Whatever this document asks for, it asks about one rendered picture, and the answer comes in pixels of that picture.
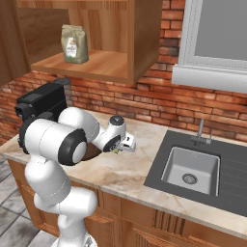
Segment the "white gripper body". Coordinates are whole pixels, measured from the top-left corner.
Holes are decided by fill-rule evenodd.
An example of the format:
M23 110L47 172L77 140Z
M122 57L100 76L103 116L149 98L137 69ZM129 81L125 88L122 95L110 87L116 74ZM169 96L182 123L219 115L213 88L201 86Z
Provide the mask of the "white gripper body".
M135 152L136 149L136 141L132 135L126 135L125 139L120 142L118 145L118 149L120 151L130 151Z

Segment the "brown bowl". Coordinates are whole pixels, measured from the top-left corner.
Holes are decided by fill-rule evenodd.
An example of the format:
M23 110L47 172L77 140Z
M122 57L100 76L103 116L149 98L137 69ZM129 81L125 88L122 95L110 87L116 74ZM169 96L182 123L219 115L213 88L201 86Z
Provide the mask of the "brown bowl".
M100 154L101 154L101 150L99 148L97 148L92 143L88 143L87 144L86 153L85 153L85 155L83 157L83 161L87 161L87 160L93 159L93 158L97 157Z

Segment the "wooden base cupboard run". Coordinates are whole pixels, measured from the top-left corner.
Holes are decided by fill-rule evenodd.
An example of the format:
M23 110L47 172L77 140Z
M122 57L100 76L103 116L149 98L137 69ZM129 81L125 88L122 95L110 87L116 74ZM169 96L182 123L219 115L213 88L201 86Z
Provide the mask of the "wooden base cupboard run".
M96 192L94 214L113 221L115 247L135 247L134 229L182 247L247 247L247 218L146 187L150 167L148 159L97 157L65 171Z

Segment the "grey tap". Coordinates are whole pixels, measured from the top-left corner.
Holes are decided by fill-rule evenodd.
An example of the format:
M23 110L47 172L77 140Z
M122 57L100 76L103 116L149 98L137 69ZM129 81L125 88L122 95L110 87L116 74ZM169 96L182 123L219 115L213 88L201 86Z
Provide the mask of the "grey tap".
M207 144L209 145L211 143L211 138L204 138L202 136L203 134L203 128L204 128L204 119L201 119L199 124L199 130L196 136L191 137L191 141L194 143L195 146L198 146L200 144Z

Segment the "wooden base cupboard door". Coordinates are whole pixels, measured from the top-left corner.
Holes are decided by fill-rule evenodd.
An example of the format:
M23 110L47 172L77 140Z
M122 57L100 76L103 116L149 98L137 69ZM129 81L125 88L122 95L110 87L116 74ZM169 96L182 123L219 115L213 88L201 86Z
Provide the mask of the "wooden base cupboard door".
M98 247L115 247L114 223L111 219L93 214L85 219L85 225Z
M182 247L174 237L168 235L156 236L134 229L135 247Z

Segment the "black coffee machine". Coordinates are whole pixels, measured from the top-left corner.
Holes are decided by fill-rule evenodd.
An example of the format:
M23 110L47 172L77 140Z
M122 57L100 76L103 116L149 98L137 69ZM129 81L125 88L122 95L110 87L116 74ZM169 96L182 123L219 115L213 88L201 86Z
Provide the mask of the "black coffee machine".
M24 135L28 125L35 119L58 121L60 113L67 108L65 86L70 82L68 78L56 79L16 100L14 110L23 121L17 141L24 153L28 154L24 145Z

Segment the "dark grey sink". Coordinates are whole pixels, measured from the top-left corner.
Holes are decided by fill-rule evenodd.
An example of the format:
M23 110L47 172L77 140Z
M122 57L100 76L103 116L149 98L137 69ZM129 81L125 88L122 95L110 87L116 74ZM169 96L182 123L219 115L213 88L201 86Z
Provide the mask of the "dark grey sink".
M247 217L247 147L168 131L145 185Z

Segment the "green coffee bag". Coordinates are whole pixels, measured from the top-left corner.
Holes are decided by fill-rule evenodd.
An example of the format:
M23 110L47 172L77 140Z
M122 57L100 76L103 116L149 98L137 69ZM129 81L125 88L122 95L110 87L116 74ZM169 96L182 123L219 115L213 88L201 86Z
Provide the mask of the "green coffee bag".
M89 61L87 34L82 26L64 24L61 45L66 63L83 64Z

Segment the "grey framed window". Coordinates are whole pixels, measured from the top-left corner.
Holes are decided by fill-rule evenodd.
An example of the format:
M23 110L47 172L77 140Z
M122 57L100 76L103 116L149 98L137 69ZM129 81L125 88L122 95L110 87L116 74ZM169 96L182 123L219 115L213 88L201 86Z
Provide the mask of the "grey framed window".
M172 82L247 94L247 0L185 0Z

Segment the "open wooden wall cupboard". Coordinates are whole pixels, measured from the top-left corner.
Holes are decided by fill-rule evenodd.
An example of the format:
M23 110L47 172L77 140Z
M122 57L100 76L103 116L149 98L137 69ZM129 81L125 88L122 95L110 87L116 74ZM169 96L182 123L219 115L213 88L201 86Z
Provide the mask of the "open wooden wall cupboard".
M68 64L62 51L30 55L33 70L135 84L158 59L162 0L16 0L19 8L65 10L85 28L89 61Z

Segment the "wooden wall cupboard door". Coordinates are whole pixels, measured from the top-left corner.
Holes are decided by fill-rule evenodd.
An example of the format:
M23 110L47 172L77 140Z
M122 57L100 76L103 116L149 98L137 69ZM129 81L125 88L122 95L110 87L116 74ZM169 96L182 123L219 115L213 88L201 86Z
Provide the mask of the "wooden wall cupboard door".
M31 70L14 0L0 0L0 86Z

